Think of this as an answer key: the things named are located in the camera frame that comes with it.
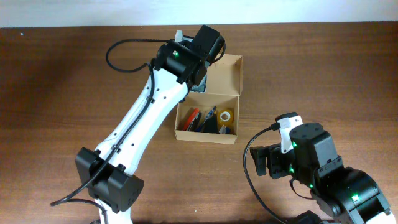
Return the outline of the cardboard box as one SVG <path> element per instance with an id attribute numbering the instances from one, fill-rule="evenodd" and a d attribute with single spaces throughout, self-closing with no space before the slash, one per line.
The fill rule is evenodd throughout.
<path id="1" fill-rule="evenodd" d="M 204 93 L 191 92 L 183 103 L 177 106 L 175 121 L 175 137 L 181 141 L 211 142 L 234 144 L 238 138 L 239 100 L 243 90 L 243 57 L 241 55 L 224 55 L 223 58 L 211 65 L 206 75 L 206 91 Z M 207 113 L 216 106 L 219 110 L 230 109 L 234 114 L 231 134 L 204 133 L 183 131 L 183 125 L 198 108 L 201 113 L 199 125 L 204 121 Z"/>

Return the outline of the black binder clip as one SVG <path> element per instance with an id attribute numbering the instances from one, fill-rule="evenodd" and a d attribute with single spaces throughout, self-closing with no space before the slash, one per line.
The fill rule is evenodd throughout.
<path id="1" fill-rule="evenodd" d="M 211 134 L 216 134 L 218 132 L 218 123 L 217 123 L 216 114 L 213 114 L 213 116 L 206 121 L 203 132 Z"/>

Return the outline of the red black stapler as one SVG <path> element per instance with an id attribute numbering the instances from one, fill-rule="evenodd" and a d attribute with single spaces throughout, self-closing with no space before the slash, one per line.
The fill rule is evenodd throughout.
<path id="1" fill-rule="evenodd" d="M 199 121 L 201 120 L 202 113 L 198 108 L 195 108 L 190 114 L 188 119 L 183 125 L 183 131 L 195 131 L 198 127 Z"/>

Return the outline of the blue ballpoint pen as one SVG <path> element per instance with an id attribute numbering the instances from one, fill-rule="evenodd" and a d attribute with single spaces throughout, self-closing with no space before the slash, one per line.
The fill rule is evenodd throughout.
<path id="1" fill-rule="evenodd" d="M 202 122 L 201 125 L 199 125 L 199 126 L 196 128 L 195 131 L 196 131 L 196 132 L 201 132 L 202 129 L 203 129 L 203 127 L 205 126 L 206 122 L 207 122 L 215 113 L 216 113 L 216 106 L 214 106 L 211 110 L 209 110 L 209 112 L 207 113 L 207 115 L 206 115 L 204 121 Z"/>

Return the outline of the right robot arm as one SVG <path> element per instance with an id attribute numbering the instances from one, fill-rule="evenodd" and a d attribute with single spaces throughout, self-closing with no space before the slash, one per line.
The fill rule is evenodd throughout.
<path id="1" fill-rule="evenodd" d="M 282 145 L 247 145 L 259 176 L 290 176 L 310 189 L 310 199 L 335 223 L 395 223 L 391 207 L 374 179 L 346 167 L 333 138 L 319 123 L 306 123 L 289 132 L 292 150 Z"/>

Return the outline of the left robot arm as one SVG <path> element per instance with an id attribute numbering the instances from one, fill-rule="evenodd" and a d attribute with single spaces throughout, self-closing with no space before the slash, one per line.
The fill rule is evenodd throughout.
<path id="1" fill-rule="evenodd" d="M 170 111 L 203 80 L 212 57 L 201 45 L 168 41 L 153 62 L 136 102 L 95 150 L 81 148 L 75 158 L 82 187 L 99 210 L 97 223 L 131 223 L 131 206 L 144 187 L 135 176 L 150 140 Z"/>

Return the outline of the yellow adhesive tape roll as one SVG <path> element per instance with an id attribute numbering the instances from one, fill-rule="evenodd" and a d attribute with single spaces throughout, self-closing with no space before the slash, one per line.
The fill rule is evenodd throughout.
<path id="1" fill-rule="evenodd" d="M 217 123 L 219 126 L 230 127 L 233 125 L 234 114 L 230 109 L 222 109 L 217 112 Z"/>

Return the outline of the blue white staples box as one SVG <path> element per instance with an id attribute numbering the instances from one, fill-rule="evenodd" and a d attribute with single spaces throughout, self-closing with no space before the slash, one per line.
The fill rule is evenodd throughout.
<path id="1" fill-rule="evenodd" d="M 225 125 L 222 125 L 222 127 L 220 127 L 218 132 L 220 134 L 231 134 L 231 129 Z"/>

